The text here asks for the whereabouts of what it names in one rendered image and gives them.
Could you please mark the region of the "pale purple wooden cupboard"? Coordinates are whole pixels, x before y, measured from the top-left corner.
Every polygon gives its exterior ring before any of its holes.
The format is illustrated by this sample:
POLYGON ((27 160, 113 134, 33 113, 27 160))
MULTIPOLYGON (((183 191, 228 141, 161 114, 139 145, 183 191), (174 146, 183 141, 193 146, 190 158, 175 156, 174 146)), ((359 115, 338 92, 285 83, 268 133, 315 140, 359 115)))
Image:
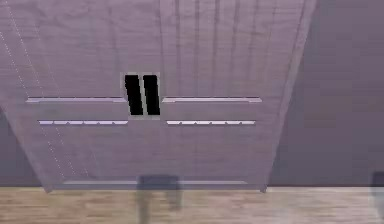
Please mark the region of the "pale purple wooden cupboard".
POLYGON ((0 110, 46 191, 265 190, 317 3, 0 0, 0 110))

